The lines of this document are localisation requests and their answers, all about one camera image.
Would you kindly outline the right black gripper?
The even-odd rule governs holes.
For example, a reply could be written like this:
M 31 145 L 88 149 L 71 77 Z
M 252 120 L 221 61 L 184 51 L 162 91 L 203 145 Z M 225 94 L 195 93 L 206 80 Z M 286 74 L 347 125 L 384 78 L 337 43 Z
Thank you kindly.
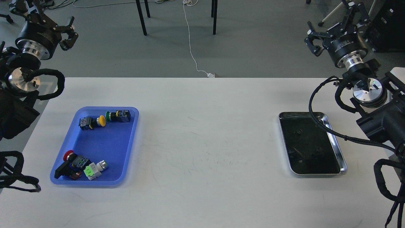
M 304 42 L 313 55 L 318 57 L 327 50 L 335 67 L 350 69 L 355 65 L 364 64 L 363 59 L 368 50 L 357 28 L 368 26 L 371 20 L 363 2 L 341 3 L 346 7 L 346 13 L 340 27 L 331 27 L 326 32 L 316 32 L 312 23 L 308 21 L 308 37 Z M 322 41 L 322 46 L 314 45 L 315 40 Z

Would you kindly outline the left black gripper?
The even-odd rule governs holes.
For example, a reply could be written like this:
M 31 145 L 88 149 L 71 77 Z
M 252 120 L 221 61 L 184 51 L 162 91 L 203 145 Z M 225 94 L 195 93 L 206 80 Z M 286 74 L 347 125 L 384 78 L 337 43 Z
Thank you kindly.
M 67 25 L 58 26 L 48 16 L 41 17 L 38 0 L 12 0 L 9 4 L 9 11 L 25 19 L 22 30 L 15 40 L 16 46 L 20 50 L 30 45 L 37 47 L 40 60 L 51 59 L 58 43 L 62 50 L 67 51 L 74 46 L 78 39 L 78 34 L 72 25 L 75 17 L 69 17 Z M 67 34 L 68 38 L 62 40 L 62 34 Z

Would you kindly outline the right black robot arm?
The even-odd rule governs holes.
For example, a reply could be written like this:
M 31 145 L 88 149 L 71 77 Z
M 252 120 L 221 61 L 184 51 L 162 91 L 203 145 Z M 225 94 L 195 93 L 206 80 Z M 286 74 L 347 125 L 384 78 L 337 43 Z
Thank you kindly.
M 358 33 L 358 25 L 370 22 L 369 14 L 362 2 L 342 0 L 346 14 L 341 22 L 325 32 L 317 32 L 308 22 L 308 37 L 305 44 L 312 54 L 320 56 L 326 50 L 335 67 L 346 68 L 342 78 L 332 76 L 322 82 L 310 96 L 308 112 L 314 123 L 324 131 L 346 141 L 357 144 L 378 146 L 392 151 L 396 159 L 379 159 L 374 164 L 374 174 L 380 193 L 393 201 L 385 226 L 398 212 L 397 227 L 402 226 L 404 212 L 404 144 L 405 144 L 405 101 L 404 83 L 393 73 L 377 77 L 380 64 L 376 59 L 364 61 L 368 53 Z M 334 98 L 337 105 L 350 113 L 359 113 L 357 125 L 367 139 L 350 137 L 337 133 L 315 117 L 312 101 L 325 84 L 337 86 Z

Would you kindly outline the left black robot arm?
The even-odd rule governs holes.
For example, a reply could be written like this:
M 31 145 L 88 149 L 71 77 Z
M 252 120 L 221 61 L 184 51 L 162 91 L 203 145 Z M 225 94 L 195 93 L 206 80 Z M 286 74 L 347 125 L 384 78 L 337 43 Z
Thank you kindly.
M 15 47 L 1 43 L 1 139 L 14 138 L 36 120 L 36 100 L 62 94 L 65 76 L 55 69 L 41 69 L 41 61 L 51 59 L 58 45 L 65 51 L 71 49 L 78 38 L 72 25 L 74 17 L 59 26 L 44 13 L 38 0 L 13 0 L 9 11 L 23 17 L 25 23 Z M 39 95 L 41 75 L 57 78 L 55 92 Z

